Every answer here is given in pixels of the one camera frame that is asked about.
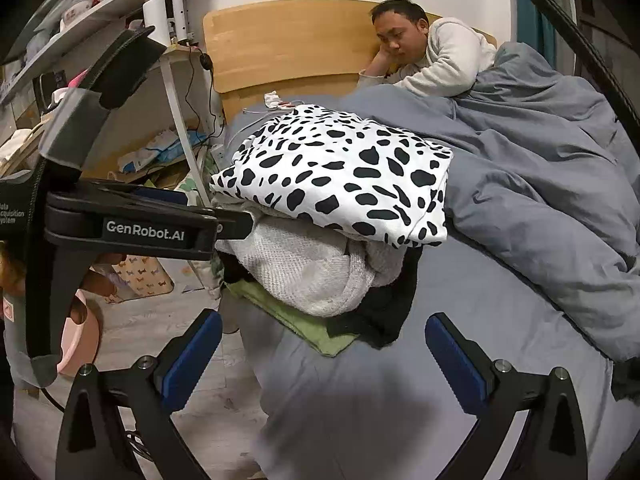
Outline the operator left hand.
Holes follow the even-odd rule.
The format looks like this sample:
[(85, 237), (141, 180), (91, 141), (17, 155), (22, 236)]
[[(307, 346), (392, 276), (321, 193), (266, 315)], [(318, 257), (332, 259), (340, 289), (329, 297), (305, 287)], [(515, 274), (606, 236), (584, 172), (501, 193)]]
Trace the operator left hand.
[[(117, 264), (125, 260), (126, 256), (122, 254), (104, 254), (100, 255), (97, 263)], [(1, 290), (12, 296), (23, 296), (25, 291), (25, 275), (24, 266), (11, 257), (6, 249), (6, 244), (1, 243)], [(80, 284), (82, 290), (93, 292), (102, 297), (114, 295), (116, 286), (104, 275), (88, 270), (84, 279)], [(87, 307), (76, 297), (68, 309), (67, 315), (76, 325), (85, 322), (87, 317)]]

